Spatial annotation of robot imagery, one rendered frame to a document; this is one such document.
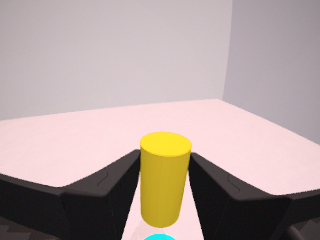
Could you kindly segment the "cyan circle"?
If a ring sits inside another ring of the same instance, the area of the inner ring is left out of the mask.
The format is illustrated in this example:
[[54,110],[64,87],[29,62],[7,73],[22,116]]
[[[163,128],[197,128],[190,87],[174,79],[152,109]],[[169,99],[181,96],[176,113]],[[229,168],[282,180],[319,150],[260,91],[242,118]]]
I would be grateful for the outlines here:
[[145,240],[176,240],[172,236],[165,235],[165,233],[155,233],[155,235],[145,237]]

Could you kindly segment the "yellow cylinder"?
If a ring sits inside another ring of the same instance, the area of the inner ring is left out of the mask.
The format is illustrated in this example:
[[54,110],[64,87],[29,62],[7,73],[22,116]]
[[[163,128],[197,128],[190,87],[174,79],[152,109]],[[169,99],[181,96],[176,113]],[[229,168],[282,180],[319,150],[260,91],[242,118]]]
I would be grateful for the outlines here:
[[180,216],[192,143],[157,132],[144,136],[140,149],[140,215],[153,228],[171,227]]

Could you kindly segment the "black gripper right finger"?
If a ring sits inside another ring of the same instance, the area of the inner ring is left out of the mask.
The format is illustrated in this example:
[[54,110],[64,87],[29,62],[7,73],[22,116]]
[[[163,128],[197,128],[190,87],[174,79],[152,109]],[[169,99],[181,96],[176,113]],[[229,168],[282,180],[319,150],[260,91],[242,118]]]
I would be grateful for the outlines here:
[[320,216],[320,188],[272,195],[196,152],[188,173],[204,240],[279,240],[292,224]]

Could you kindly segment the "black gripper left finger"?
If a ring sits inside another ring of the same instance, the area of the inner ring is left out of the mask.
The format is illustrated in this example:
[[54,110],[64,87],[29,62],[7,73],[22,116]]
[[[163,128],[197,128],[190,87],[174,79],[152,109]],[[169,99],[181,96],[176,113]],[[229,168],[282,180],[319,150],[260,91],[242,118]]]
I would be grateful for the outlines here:
[[121,240],[140,168],[135,148],[65,187],[0,173],[0,216],[61,240]]

